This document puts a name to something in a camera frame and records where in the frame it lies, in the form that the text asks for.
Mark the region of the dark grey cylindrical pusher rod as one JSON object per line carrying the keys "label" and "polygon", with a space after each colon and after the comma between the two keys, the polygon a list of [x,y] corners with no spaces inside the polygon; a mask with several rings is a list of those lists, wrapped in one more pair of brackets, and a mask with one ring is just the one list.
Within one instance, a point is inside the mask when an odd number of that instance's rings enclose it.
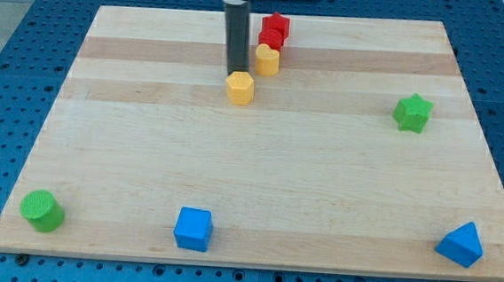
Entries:
{"label": "dark grey cylindrical pusher rod", "polygon": [[227,74],[249,69],[250,8],[249,1],[224,7]]}

